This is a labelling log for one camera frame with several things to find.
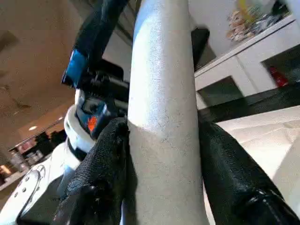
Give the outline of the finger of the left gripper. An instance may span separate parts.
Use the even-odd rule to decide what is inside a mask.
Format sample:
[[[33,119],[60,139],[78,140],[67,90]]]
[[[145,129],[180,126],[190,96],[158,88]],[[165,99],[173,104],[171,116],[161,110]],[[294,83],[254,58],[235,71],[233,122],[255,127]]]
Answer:
[[[194,71],[198,69],[198,63],[201,59],[209,37],[210,31],[205,27],[196,27],[191,31]]]

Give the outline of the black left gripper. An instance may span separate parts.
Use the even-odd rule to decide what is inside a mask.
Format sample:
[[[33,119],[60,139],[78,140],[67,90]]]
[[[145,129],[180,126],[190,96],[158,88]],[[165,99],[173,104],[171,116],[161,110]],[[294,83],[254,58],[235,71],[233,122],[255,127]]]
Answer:
[[[96,63],[102,58],[127,0],[100,0],[85,19],[77,35],[77,51]],[[123,69],[106,60],[96,69],[86,69],[81,77],[79,123],[91,138],[114,118],[128,113],[129,82]]]

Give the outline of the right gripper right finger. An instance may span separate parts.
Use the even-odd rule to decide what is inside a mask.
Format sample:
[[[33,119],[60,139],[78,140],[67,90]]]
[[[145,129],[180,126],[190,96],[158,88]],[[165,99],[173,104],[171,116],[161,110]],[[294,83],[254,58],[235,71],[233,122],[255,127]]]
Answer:
[[[202,178],[217,225],[298,225],[266,172],[219,125],[199,120]]]

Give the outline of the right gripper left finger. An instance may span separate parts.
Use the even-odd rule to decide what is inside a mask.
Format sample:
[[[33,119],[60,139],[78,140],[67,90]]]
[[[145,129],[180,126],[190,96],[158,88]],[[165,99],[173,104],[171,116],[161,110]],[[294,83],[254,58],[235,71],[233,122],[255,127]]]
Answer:
[[[67,183],[54,225],[118,225],[126,196],[129,128],[126,117],[112,119]]]

